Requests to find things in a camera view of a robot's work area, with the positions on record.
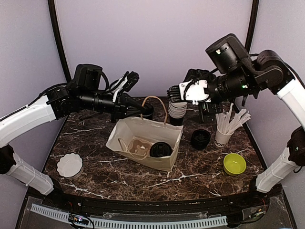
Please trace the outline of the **black plastic cup lid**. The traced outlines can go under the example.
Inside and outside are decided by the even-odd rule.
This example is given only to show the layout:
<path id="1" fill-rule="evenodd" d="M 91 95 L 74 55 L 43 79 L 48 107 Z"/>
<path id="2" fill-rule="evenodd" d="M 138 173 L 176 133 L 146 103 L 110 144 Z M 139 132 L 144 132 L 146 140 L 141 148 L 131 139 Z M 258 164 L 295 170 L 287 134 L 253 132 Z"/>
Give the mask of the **black plastic cup lid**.
<path id="1" fill-rule="evenodd" d="M 144 108 L 144 111 L 143 111 L 143 116 L 148 116 L 148 115 L 151 115 L 151 114 L 153 114 L 153 112 L 154 112 L 154 107 L 151 105 L 151 104 L 145 104 L 144 106 L 143 106 L 143 108 Z"/>

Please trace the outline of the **black paper coffee cup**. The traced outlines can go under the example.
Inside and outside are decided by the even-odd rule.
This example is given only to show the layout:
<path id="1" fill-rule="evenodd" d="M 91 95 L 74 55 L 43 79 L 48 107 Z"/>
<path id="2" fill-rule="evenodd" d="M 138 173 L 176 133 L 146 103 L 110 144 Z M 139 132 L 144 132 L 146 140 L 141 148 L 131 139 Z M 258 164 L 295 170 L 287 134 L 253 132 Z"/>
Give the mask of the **black paper coffee cup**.
<path id="1" fill-rule="evenodd" d="M 153 112 L 142 115 L 143 118 L 153 120 Z"/>

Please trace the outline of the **cream paper bag with handles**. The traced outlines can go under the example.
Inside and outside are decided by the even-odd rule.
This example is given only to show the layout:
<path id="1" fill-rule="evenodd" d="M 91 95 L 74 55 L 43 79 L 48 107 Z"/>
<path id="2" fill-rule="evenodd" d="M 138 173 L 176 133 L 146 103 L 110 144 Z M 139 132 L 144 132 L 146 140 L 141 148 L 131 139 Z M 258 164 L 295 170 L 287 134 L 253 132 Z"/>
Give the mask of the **cream paper bag with handles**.
<path id="1" fill-rule="evenodd" d="M 170 173 L 178 156 L 183 127 L 167 123 L 168 113 L 164 102 L 161 104 L 165 113 L 162 122 L 146 119 L 142 115 L 120 119 L 114 126 L 106 147 L 139 164 Z M 170 154 L 150 156 L 153 146 L 161 142 L 169 145 Z"/>

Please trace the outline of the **brown cardboard cup carrier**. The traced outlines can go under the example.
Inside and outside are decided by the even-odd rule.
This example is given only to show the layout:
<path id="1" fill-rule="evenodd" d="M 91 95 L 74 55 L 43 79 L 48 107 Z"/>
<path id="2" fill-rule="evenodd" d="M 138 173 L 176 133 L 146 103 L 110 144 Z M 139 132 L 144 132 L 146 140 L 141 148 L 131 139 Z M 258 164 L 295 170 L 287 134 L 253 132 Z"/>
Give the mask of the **brown cardboard cup carrier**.
<path id="1" fill-rule="evenodd" d="M 145 139 L 135 138 L 129 143 L 128 150 L 133 154 L 147 156 L 149 155 L 151 146 L 151 142 Z"/>

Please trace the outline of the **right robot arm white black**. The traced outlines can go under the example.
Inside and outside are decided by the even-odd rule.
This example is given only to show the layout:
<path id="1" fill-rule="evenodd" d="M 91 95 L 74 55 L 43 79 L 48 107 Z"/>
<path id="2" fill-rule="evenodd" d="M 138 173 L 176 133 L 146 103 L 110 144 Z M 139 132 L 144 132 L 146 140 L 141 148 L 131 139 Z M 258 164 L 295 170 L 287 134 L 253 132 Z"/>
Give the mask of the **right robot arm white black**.
<path id="1" fill-rule="evenodd" d="M 252 60 L 249 53 L 238 56 L 234 51 L 218 62 L 220 69 L 226 63 L 230 68 L 216 77 L 210 71 L 202 70 L 195 78 L 198 102 L 220 103 L 243 96 L 258 97 L 260 91 L 268 89 L 280 99 L 300 123 L 291 133 L 283 153 L 254 180 L 253 189 L 243 197 L 243 203 L 253 207 L 297 167 L 305 165 L 305 87 L 297 73 L 277 53 L 265 50 Z"/>

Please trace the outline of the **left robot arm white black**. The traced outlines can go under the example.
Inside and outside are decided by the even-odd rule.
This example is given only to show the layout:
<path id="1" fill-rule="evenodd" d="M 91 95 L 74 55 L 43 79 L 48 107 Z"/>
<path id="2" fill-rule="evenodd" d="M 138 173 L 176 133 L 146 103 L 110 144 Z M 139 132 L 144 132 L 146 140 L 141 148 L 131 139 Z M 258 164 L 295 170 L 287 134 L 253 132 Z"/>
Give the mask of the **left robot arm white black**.
<path id="1" fill-rule="evenodd" d="M 0 120 L 0 173 L 11 176 L 26 186 L 48 196 L 57 208 L 67 204 L 61 187 L 50 176 L 26 163 L 9 143 L 20 135 L 42 125 L 60 120 L 71 113 L 93 110 L 109 113 L 112 120 L 147 113 L 150 109 L 141 105 L 120 89 L 118 93 L 89 90 L 84 87 L 59 85 L 44 91 L 29 105 Z"/>

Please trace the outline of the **bundle of wrapped straws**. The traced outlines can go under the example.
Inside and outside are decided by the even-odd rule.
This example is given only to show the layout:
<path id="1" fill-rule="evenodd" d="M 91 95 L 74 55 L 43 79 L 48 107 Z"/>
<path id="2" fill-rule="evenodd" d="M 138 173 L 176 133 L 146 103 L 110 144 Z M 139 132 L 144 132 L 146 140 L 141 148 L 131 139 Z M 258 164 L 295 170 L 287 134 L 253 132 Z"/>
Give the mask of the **bundle of wrapped straws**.
<path id="1" fill-rule="evenodd" d="M 231 135 L 244 123 L 251 119 L 251 115 L 246 109 L 240 110 L 238 113 L 233 114 L 233 103 L 230 104 L 228 112 L 216 114 L 217 130 L 222 134 Z"/>

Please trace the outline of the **stack of paper cups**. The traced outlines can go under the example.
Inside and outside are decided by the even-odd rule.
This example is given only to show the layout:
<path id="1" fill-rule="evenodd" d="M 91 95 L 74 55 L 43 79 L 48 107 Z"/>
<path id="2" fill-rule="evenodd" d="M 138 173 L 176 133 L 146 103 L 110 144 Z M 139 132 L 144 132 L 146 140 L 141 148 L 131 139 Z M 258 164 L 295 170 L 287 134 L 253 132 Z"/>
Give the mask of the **stack of paper cups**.
<path id="1" fill-rule="evenodd" d="M 187 110 L 187 102 L 169 102 L 168 114 L 170 124 L 174 126 L 183 125 L 183 119 Z"/>

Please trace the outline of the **stack of black lids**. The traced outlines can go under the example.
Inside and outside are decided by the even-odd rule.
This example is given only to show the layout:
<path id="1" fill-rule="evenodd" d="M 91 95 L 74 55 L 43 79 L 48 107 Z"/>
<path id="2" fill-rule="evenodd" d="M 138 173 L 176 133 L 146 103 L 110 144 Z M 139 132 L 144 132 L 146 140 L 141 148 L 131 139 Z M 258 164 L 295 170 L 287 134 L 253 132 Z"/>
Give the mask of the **stack of black lids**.
<path id="1" fill-rule="evenodd" d="M 204 150 L 211 139 L 211 134 L 204 129 L 197 129 L 192 133 L 191 146 L 197 150 Z"/>

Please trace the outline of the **white cup holding straws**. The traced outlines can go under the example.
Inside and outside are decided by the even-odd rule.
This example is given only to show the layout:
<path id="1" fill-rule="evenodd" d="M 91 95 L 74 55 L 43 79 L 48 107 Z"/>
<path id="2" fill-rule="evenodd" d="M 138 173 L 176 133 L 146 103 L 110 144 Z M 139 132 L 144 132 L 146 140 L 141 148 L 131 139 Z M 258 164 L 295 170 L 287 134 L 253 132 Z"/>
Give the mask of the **white cup holding straws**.
<path id="1" fill-rule="evenodd" d="M 219 147 L 225 147 L 233 134 L 224 134 L 218 128 L 215 134 L 214 144 Z"/>

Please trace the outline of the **green bowl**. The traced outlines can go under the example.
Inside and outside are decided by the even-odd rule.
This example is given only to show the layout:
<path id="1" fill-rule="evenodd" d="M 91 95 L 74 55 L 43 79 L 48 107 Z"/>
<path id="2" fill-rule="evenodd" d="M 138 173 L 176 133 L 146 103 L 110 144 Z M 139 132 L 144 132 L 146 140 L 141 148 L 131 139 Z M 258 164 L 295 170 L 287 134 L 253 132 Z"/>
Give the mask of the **green bowl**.
<path id="1" fill-rule="evenodd" d="M 246 170 L 245 159 L 235 153 L 228 154 L 224 157 L 224 171 L 230 176 L 237 176 Z"/>

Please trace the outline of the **white scalloped bowl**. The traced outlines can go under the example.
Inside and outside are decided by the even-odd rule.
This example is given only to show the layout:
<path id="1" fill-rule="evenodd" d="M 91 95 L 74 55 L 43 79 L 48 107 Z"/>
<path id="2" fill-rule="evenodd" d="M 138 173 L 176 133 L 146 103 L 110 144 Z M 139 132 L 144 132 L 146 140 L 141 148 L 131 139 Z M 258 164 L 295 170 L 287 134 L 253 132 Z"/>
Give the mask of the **white scalloped bowl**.
<path id="1" fill-rule="evenodd" d="M 77 179 L 82 174 L 83 167 L 81 156 L 70 153 L 60 158 L 57 163 L 57 172 L 65 179 Z"/>

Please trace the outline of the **right black frame post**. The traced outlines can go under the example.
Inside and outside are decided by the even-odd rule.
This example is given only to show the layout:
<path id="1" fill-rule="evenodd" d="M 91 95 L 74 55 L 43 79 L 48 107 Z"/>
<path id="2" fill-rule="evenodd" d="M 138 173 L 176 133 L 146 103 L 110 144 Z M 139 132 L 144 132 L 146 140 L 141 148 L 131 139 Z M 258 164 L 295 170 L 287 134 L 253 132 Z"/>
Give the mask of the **right black frame post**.
<path id="1" fill-rule="evenodd" d="M 248 24 L 247 36 L 245 40 L 245 49 L 250 52 L 253 37 L 254 37 L 254 30 L 257 20 L 257 14 L 259 9 L 259 0 L 252 0 L 251 12 L 250 12 L 250 19 Z"/>

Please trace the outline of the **black frame post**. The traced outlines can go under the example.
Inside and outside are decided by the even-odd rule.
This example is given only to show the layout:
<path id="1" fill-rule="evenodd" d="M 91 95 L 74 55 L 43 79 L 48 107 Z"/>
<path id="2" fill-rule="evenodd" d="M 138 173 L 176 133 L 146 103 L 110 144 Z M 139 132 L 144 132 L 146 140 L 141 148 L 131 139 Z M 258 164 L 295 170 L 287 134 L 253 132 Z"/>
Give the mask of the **black frame post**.
<path id="1" fill-rule="evenodd" d="M 68 67 L 63 43 L 62 43 L 62 40 L 61 40 L 61 32 L 60 32 L 60 27 L 59 27 L 59 23 L 58 23 L 55 1 L 54 0 L 47 0 L 47 2 L 48 2 L 49 15 L 50 15 L 50 20 L 51 20 L 53 35 L 54 35 L 59 59 L 60 59 L 60 62 L 61 62 L 61 67 L 62 67 L 64 76 L 65 76 L 66 82 L 70 82 L 71 81 L 71 74 L 70 74 L 70 70 L 69 70 L 69 67 Z"/>
<path id="2" fill-rule="evenodd" d="M 250 12 L 250 19 L 248 24 L 247 36 L 245 40 L 245 49 L 250 52 L 253 37 L 254 37 L 254 30 L 257 20 L 257 14 L 259 9 L 259 0 L 252 0 L 251 12 Z"/>

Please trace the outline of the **left black frame post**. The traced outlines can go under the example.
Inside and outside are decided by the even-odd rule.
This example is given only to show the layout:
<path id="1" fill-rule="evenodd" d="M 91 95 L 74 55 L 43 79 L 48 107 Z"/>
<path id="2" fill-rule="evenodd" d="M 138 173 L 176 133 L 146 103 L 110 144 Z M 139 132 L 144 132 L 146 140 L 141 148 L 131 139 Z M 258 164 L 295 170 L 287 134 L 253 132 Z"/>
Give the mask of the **left black frame post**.
<path id="1" fill-rule="evenodd" d="M 64 76 L 65 76 L 66 82 L 70 82 L 71 81 L 71 74 L 70 74 L 70 70 L 69 70 L 69 67 L 68 67 L 63 43 L 62 43 L 62 40 L 61 40 L 61 32 L 60 32 L 60 27 L 59 27 L 59 23 L 58 23 L 55 1 L 54 0 L 47 0 L 47 2 L 48 2 L 49 15 L 50 15 L 50 20 L 51 20 L 53 35 L 54 35 L 59 59 L 60 59 L 60 62 L 61 62 L 61 67 L 62 67 Z"/>

